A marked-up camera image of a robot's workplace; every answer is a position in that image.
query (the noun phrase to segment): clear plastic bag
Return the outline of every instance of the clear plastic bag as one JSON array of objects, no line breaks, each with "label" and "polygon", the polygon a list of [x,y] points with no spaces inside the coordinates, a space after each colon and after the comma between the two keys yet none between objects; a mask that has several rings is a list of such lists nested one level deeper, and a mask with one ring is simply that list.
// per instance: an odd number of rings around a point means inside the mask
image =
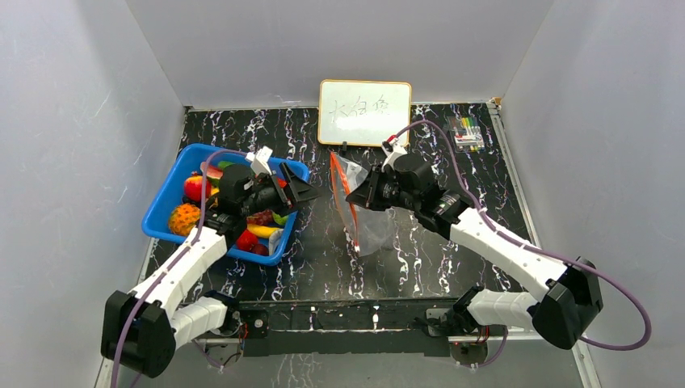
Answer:
[{"label": "clear plastic bag", "polygon": [[345,197],[354,191],[368,175],[359,164],[330,153],[330,179],[338,213],[359,256],[370,255],[381,249],[393,235],[393,219],[388,210],[374,212],[347,203]]}]

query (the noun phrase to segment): yellow whiteboard border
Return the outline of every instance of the yellow whiteboard border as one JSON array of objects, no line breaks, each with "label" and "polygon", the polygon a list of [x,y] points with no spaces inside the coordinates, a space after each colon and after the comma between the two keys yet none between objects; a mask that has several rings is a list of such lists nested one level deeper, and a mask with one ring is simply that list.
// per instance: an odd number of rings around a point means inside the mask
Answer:
[{"label": "yellow whiteboard border", "polygon": [[[358,82],[358,83],[392,83],[396,85],[407,85],[409,87],[409,114],[407,115],[407,125],[411,123],[411,84],[408,82],[394,82],[394,81],[363,81],[359,79],[324,79],[321,81],[321,84],[319,84],[319,106],[317,107],[319,113],[318,113],[318,124],[317,124],[317,140],[319,143],[328,145],[328,146],[342,146],[342,143],[329,143],[326,141],[321,141],[321,90],[323,90],[323,83],[324,82]],[[407,135],[407,140],[406,143],[402,146],[406,147],[409,144],[409,137],[410,137],[410,131],[406,132]],[[380,144],[361,144],[361,143],[347,143],[348,146],[359,146],[359,147],[380,147]]]}]

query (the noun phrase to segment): blue bin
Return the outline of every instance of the blue bin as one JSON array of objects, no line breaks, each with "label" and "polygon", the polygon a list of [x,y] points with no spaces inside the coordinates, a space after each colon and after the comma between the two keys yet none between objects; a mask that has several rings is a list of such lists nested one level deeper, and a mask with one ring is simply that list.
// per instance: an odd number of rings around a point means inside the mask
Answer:
[{"label": "blue bin", "polygon": [[[169,171],[169,175],[166,177],[162,188],[159,189],[157,196],[154,197],[147,213],[145,213],[145,217],[143,217],[143,233],[150,237],[172,241],[177,244],[181,244],[185,241],[185,237],[171,233],[169,231],[169,226],[166,223],[174,208],[183,202],[183,182],[191,176],[193,171],[200,172],[200,163],[206,161],[210,154],[218,150],[221,150],[221,148],[195,143],[190,144],[181,151],[181,154],[176,159],[176,163],[171,167],[171,171]],[[212,160],[212,165],[216,166],[218,162],[223,160],[246,165],[249,164],[240,155],[220,154]],[[292,169],[292,172],[304,181],[309,182],[309,168],[307,168],[305,164],[280,158],[269,159],[269,166],[273,171],[277,171],[280,178],[283,178],[283,176],[281,175],[278,165],[282,162],[286,162]],[[231,247],[226,255],[262,265],[277,265],[283,257],[285,246],[288,244],[290,233],[292,233],[292,227],[295,225],[296,215],[297,212],[291,213],[288,216],[288,220],[283,227],[283,236],[281,236],[279,245],[273,255],[256,255],[254,253],[240,251],[235,246]],[[269,246],[269,242],[266,239],[261,238],[260,242],[267,247]]]}]

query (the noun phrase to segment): gray floor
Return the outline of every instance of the gray floor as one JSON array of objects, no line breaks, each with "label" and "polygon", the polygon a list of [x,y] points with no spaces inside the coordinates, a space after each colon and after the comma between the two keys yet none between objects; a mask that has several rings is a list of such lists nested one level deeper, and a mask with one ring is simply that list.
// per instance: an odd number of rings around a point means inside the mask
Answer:
[{"label": "gray floor", "polygon": [[[143,377],[144,387],[581,387],[573,354],[544,341],[510,341],[500,359],[477,372],[451,359],[414,354],[296,354],[246,358],[219,374],[194,346],[179,349],[160,377]],[[133,375],[126,370],[120,386]]]}]

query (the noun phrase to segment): black marble tabletop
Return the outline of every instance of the black marble tabletop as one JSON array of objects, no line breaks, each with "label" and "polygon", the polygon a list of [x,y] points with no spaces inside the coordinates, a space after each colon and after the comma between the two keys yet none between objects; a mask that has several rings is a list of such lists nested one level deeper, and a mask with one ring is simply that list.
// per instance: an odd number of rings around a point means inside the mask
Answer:
[{"label": "black marble tabletop", "polygon": [[[412,112],[412,121],[432,120],[441,127],[454,116],[472,117],[479,123],[485,149],[459,153],[460,171],[494,220],[528,238],[486,104],[416,105]],[[409,151],[431,163],[444,187],[458,188],[447,147],[438,139],[429,129],[419,128],[411,134]],[[196,142],[244,151],[269,146],[276,157],[306,164],[309,182],[322,195],[298,214],[280,264],[264,267],[221,259],[203,275],[186,302],[210,289],[240,301],[459,297],[473,285],[521,290],[499,268],[423,229],[403,209],[392,210],[396,237],[391,247],[358,257],[343,231],[331,191],[330,152],[341,147],[318,143],[316,108],[188,112],[180,148]],[[346,158],[370,168],[385,156],[380,149],[350,147]],[[156,242],[148,275],[176,247],[172,242]]]}]

